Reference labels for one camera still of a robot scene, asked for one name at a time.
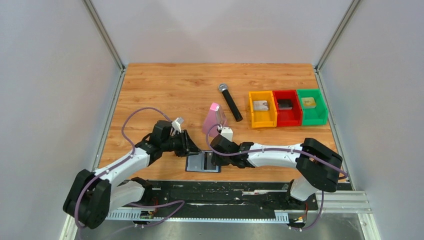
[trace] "black microphone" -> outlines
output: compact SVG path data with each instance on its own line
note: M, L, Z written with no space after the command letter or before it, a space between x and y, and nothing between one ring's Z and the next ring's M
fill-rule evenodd
M232 112L232 115L235 118L236 122L240 122L243 120L242 114L240 113L239 109L236 106L236 103L234 102L233 98L230 95L230 92L228 92L228 86L225 83L221 83L218 87L219 91L222 93L222 95L225 98L226 103L228 104L229 109Z

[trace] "plastic bin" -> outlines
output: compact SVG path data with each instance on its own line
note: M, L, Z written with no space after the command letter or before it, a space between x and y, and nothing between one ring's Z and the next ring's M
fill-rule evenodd
M253 101L266 100L268 111L253 111ZM274 103L273 91L250 91L249 106L252 128L270 128L277 126L277 109Z
M274 104L277 110L277 127L301 126L303 111L301 103L299 102L297 91L278 90L272 91L272 93L274 95ZM280 110L278 107L278 100L280 99L290 99L293 108Z
M324 125L327 123L329 110L327 109L326 103L324 102L319 89L298 89L297 96L303 111L302 126ZM312 97L315 100L315 108L304 107L302 98L309 97Z

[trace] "wooden tabletop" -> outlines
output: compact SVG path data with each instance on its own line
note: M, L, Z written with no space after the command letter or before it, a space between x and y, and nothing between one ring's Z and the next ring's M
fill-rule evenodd
M226 83L240 110L243 120L236 122L218 91ZM133 111L142 107L155 107L172 120L183 117L183 129L194 143L207 150L202 124L212 103L223 106L228 125L234 132L233 141L255 142L264 145L292 145L304 138L315 138L336 150L330 126L294 126L251 128L248 99L249 91L292 90L318 88L310 64L233 64L233 63L181 63L181 64L130 64L125 78L99 167L104 167L125 155L130 144L122 137L121 127ZM164 119L153 110L137 113L127 124L126 134L138 143L150 133L158 120ZM296 169L264 166L240 169L223 166L221 173L186 172L186 158L173 152L163 156L149 167L131 177L150 180L193 181L253 181L288 182L300 176Z

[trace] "robotic arm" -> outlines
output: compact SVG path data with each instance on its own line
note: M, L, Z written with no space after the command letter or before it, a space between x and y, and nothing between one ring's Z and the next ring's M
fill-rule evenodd
M115 162L90 172L80 171L72 184L63 204L63 210L74 217L77 199L83 188L103 172L84 193L78 206L78 220L87 227L98 227L110 211L133 202L148 203L152 198L152 185L135 177L120 185L135 172L153 164L163 152L174 152L178 157L195 155L201 150L190 139L187 130L181 130L182 118L174 122L159 120L151 133L135 145L130 151Z
M339 172L316 160L311 161L311 154L333 165L337 169L342 166L342 157L313 138L305 138L303 143L288 146L270 146L253 142L236 144L232 141L232 131L223 127L221 133L211 142L216 152L212 155L214 165L234 165L239 168L255 168L261 166L279 166L296 168L302 174L289 184L286 200L304 202L316 191L333 193L336 191Z

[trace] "white panel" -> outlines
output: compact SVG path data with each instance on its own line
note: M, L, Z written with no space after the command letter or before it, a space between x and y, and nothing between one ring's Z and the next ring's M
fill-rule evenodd
M322 74L382 239L422 239L424 2L364 0Z
M119 70L82 1L0 6L0 239L58 239Z
M93 0L124 64L316 64L351 0Z

